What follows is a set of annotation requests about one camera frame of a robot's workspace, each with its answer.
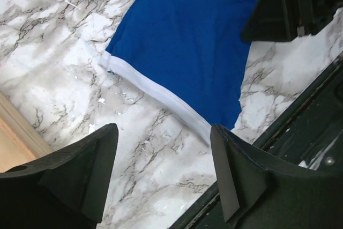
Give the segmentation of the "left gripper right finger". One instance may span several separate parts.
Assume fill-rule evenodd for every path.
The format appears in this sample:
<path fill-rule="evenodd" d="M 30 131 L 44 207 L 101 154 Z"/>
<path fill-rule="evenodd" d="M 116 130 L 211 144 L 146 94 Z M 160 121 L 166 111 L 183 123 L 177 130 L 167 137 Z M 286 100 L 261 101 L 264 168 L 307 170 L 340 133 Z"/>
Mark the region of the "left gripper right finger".
<path fill-rule="evenodd" d="M 342 228 L 342 173 L 289 163 L 220 125 L 210 139 L 229 228 Z"/>

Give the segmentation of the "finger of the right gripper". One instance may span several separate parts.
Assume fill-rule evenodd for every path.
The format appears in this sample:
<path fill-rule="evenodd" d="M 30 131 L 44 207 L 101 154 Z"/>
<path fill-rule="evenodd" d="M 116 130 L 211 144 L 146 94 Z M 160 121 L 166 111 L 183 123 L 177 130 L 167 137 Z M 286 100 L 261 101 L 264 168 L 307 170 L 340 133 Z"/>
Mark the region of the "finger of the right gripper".
<path fill-rule="evenodd" d="M 258 0 L 246 23 L 243 41 L 287 42 L 292 40 L 288 0 Z"/>

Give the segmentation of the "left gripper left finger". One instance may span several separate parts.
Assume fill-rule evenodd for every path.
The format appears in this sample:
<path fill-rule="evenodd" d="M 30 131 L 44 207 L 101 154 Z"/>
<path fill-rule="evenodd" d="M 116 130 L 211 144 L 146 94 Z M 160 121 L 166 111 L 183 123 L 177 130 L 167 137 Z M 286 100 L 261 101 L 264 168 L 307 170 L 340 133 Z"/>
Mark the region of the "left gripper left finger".
<path fill-rule="evenodd" d="M 1 173 L 1 228 L 96 228 L 118 144 L 106 124 L 85 138 Z"/>

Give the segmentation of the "blue boxer underwear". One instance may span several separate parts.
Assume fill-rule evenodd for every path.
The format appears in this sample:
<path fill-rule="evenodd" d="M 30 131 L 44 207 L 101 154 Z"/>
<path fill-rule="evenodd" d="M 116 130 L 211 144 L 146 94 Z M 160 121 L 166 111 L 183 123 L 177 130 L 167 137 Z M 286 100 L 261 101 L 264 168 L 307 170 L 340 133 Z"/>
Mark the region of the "blue boxer underwear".
<path fill-rule="evenodd" d="M 100 64 L 164 104 L 205 142 L 234 128 L 258 0 L 135 0 Z"/>

